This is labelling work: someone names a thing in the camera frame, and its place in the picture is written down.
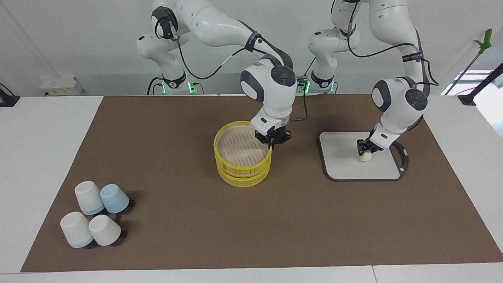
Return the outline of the beige mesh steamer liner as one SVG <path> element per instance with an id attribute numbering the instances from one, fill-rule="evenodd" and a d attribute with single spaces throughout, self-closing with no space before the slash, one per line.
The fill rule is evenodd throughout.
<path id="1" fill-rule="evenodd" d="M 217 153 L 221 158 L 238 167 L 260 163 L 269 154 L 269 148 L 255 137 L 255 129 L 247 124 L 232 125 L 216 138 Z"/>

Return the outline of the yellow steamer tier with liner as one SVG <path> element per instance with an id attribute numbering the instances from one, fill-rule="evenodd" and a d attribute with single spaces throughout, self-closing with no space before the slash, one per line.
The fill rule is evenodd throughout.
<path id="1" fill-rule="evenodd" d="M 215 155 L 215 160 L 216 160 L 217 165 L 220 165 L 221 168 L 225 172 L 227 172 L 230 175 L 235 176 L 235 177 L 246 178 L 246 177 L 255 176 L 255 175 L 259 174 L 259 172 L 261 172 L 262 170 L 264 170 L 266 168 L 266 164 L 268 162 L 270 162 L 272 159 L 272 150 L 269 150 L 269 154 L 266 156 L 266 159 L 262 160 L 260 163 L 258 163 L 256 165 L 252 165 L 249 167 L 238 167 L 238 166 L 232 165 L 232 164 L 224 161 L 221 158 L 221 156 L 219 156 L 219 154 L 217 153 L 217 149 L 216 149 L 217 135 L 220 134 L 224 129 L 231 127 L 232 125 L 241 125 L 241 124 L 250 125 L 250 122 L 248 122 L 248 121 L 234 121 L 229 124 L 226 124 L 224 127 L 219 129 L 219 131 L 217 132 L 217 134 L 213 140 L 213 150 L 214 150 L 214 155 Z"/>

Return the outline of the yellow bamboo steamer basket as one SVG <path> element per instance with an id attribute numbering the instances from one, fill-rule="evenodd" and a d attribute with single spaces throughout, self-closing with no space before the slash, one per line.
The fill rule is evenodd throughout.
<path id="1" fill-rule="evenodd" d="M 271 162 L 268 162 L 266 164 L 266 168 L 264 170 L 262 170 L 261 172 L 259 172 L 259 174 L 255 175 L 255 176 L 251 176 L 251 177 L 246 177 L 246 178 L 232 176 L 232 175 L 224 172 L 224 170 L 221 168 L 220 165 L 216 165 L 216 168 L 217 168 L 217 172 L 218 172 L 220 178 L 226 184 L 231 185 L 233 187 L 237 187 L 237 188 L 251 188 L 257 184 L 260 184 L 262 181 L 264 181 L 264 179 L 266 179 L 266 177 L 268 176 L 269 171 L 271 169 L 271 164 L 272 164 Z"/>

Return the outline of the brown table mat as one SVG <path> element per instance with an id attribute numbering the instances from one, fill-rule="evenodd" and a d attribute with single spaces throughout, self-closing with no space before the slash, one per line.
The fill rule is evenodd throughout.
<path id="1" fill-rule="evenodd" d="M 322 131 L 368 131 L 365 95 L 308 98 L 310 117 L 273 151 L 268 177 L 235 188 L 219 176 L 217 131 L 254 116 L 246 97 L 105 97 L 22 272 L 270 268 L 503 262 L 425 122 L 400 138 L 410 156 L 395 182 L 325 176 Z M 70 247 L 60 228 L 82 181 L 115 183 L 136 205 L 111 246 Z"/>

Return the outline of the thin pole with green clamp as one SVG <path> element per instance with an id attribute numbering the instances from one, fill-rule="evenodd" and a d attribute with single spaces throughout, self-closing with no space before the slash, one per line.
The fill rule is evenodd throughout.
<path id="1" fill-rule="evenodd" d="M 461 80 L 461 78 L 467 73 L 467 71 L 473 66 L 473 64 L 476 62 L 476 60 L 485 52 L 485 50 L 488 50 L 490 47 L 492 47 L 491 39 L 492 39 L 492 28 L 489 28 L 485 31 L 483 41 L 480 41 L 478 39 L 475 39 L 474 42 L 478 44 L 479 50 L 476 56 L 472 59 L 472 61 L 468 64 L 468 66 L 460 72 L 460 75 L 456 77 L 454 82 L 451 84 L 451 86 L 448 88 L 448 90 L 443 94 L 444 96 L 448 95 L 449 92 L 458 84 L 458 82 Z"/>

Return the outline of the light blue plastic cup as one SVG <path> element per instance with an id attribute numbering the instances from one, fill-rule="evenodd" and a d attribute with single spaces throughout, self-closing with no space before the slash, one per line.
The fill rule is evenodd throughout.
<path id="1" fill-rule="evenodd" d="M 129 197 L 117 184 L 105 185 L 100 191 L 100 196 L 106 211 L 111 214 L 124 211 L 130 203 Z"/>

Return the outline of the white plastic cup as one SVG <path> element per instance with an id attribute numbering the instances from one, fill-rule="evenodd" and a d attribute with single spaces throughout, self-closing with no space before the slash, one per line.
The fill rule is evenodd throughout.
<path id="1" fill-rule="evenodd" d="M 121 234 L 121 227 L 107 215 L 98 215 L 90 220 L 88 226 L 94 240 L 100 246 L 108 246 L 116 242 Z"/>
<path id="2" fill-rule="evenodd" d="M 72 248 L 83 248 L 90 244 L 94 237 L 89 230 L 89 220 L 81 212 L 70 212 L 60 221 L 61 230 Z"/>
<path id="3" fill-rule="evenodd" d="M 93 181 L 87 180 L 79 183 L 75 186 L 74 193 L 84 215 L 95 215 L 105 208 L 99 188 Z"/>

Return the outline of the white power strip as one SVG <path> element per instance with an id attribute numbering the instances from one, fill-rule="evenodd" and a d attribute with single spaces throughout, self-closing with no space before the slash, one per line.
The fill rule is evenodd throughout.
<path id="1" fill-rule="evenodd" d="M 80 96 L 86 92 L 75 77 L 43 78 L 40 90 L 45 96 Z"/>

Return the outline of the black clamp base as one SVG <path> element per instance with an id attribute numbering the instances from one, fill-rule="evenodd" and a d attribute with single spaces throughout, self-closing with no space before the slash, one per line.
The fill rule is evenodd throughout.
<path id="1" fill-rule="evenodd" d="M 14 107 L 20 100 L 20 96 L 15 95 L 7 86 L 0 83 L 0 107 Z"/>

